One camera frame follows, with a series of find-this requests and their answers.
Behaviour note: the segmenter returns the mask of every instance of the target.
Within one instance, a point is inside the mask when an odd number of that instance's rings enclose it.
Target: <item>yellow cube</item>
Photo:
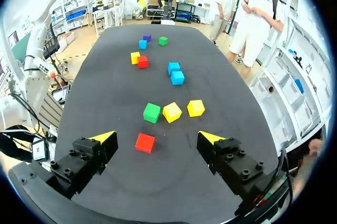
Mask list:
[[[141,54],[139,52],[132,52],[131,53],[131,63],[133,65],[136,65],[138,64],[138,57],[140,57]]]
[[[178,120],[181,114],[182,112],[175,102],[168,104],[163,108],[163,116],[168,123]]]
[[[202,100],[191,100],[187,106],[190,117],[201,116],[205,112]]]

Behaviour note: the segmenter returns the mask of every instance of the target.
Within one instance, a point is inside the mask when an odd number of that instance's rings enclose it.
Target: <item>wooden floor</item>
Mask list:
[[[150,24],[150,23],[151,22],[147,19],[126,20],[125,23],[123,23],[123,25],[138,25],[138,24]],[[212,30],[212,26],[205,25],[205,24],[197,24],[197,23],[187,24],[187,23],[179,23],[179,22],[177,22],[176,24],[180,26],[197,28],[206,37],[209,37],[211,30]],[[95,44],[97,40],[94,26],[92,27],[84,26],[82,28],[72,30],[72,32],[75,33],[75,36],[76,36],[75,41],[73,41],[70,45],[68,45],[62,53],[56,55],[59,61],[63,61],[63,60],[68,61],[67,67],[68,67],[69,72],[67,74],[64,74],[68,79],[74,79],[76,77],[81,67],[82,62],[84,61],[87,54],[89,53],[92,46]],[[224,54],[224,56],[229,51],[229,45],[231,41],[232,41],[232,38],[225,33],[222,33],[217,40],[217,44],[219,45],[219,50]],[[236,63],[233,63],[233,67],[237,71],[240,71],[241,69],[241,65],[238,65]],[[259,64],[255,62],[252,68],[252,71],[247,78],[247,81],[249,81],[257,73],[259,68],[260,68]],[[20,163],[20,161],[7,157],[1,152],[0,152],[0,161],[1,161],[1,164],[6,174],[8,173],[9,169],[12,166]]]

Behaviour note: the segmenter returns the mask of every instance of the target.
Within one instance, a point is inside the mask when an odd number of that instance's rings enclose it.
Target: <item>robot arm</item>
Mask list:
[[[4,31],[4,21],[1,25],[0,39],[3,42],[4,56],[8,62],[9,71],[13,77],[13,88],[11,92],[20,96],[29,104],[35,116],[27,110],[14,96],[6,96],[0,99],[0,131],[14,125],[26,125],[34,127],[36,122],[46,130],[50,126],[58,128],[63,112],[62,107],[48,93],[48,88],[56,73],[53,66],[43,61],[44,41],[48,27],[52,21],[50,8],[57,0],[48,0],[47,4],[40,9],[35,9],[29,16],[34,29],[28,41],[24,68],[17,63],[8,44]],[[28,70],[32,68],[47,68],[48,72],[42,70]]]

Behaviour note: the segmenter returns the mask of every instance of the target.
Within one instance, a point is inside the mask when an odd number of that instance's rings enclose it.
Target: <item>screw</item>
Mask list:
[[[249,176],[249,174],[250,174],[249,170],[243,170],[241,172],[241,175],[244,179],[246,179]]]
[[[258,162],[255,166],[255,169],[256,170],[262,170],[263,169],[263,166],[264,166],[264,163],[263,162]]]
[[[53,169],[57,169],[58,168],[58,163],[55,161],[51,161],[51,166]]]
[[[64,175],[66,175],[67,177],[70,177],[70,176],[72,175],[73,172],[72,172],[69,168],[67,168],[67,169],[64,169],[63,173],[64,173]]]
[[[240,150],[240,151],[239,151],[239,156],[240,156],[240,157],[243,157],[244,155],[246,155],[246,153],[244,152],[244,150]]]
[[[87,161],[89,159],[89,157],[88,157],[88,155],[86,153],[84,153],[84,154],[81,155],[81,159],[83,161]]]
[[[226,156],[226,160],[227,161],[232,161],[233,160],[233,154],[228,154],[227,156]]]
[[[76,155],[75,150],[74,149],[69,150],[69,155],[75,156]]]

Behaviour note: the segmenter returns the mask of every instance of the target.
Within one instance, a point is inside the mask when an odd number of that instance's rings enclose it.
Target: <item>cube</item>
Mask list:
[[[140,40],[139,41],[139,49],[146,49],[147,48],[147,41],[146,40]]]
[[[165,46],[168,42],[169,42],[169,39],[167,37],[163,36],[163,37],[159,38],[159,44],[161,46]]]
[[[190,117],[201,116],[205,112],[202,100],[191,100],[187,106]]]
[[[143,36],[143,40],[146,40],[146,41],[148,41],[148,42],[151,42],[151,35],[150,35],[150,34],[145,34],[145,35]]]
[[[132,52],[131,53],[131,64],[136,65],[138,64],[138,57],[140,57],[141,54],[139,52]]]
[[[138,57],[138,68],[147,68],[148,67],[148,61],[146,56],[140,56]]]
[[[138,139],[137,139],[135,148],[137,150],[140,150],[140,151],[143,151],[143,152],[146,152],[146,153],[150,154],[152,152],[154,140],[155,140],[155,137],[140,133],[138,135]]]
[[[180,70],[180,65],[177,62],[170,62],[167,67],[168,74],[171,75],[173,71]]]
[[[159,114],[160,114],[160,106],[157,106],[152,103],[147,103],[146,108],[143,113],[143,118],[146,121],[151,123],[157,123]]]
[[[185,76],[181,70],[178,72],[172,72],[171,74],[172,85],[174,86],[182,85],[184,81],[185,81]]]
[[[175,102],[163,108],[163,116],[165,117],[168,123],[178,120],[181,114],[182,114],[182,111],[180,110],[180,108]]]

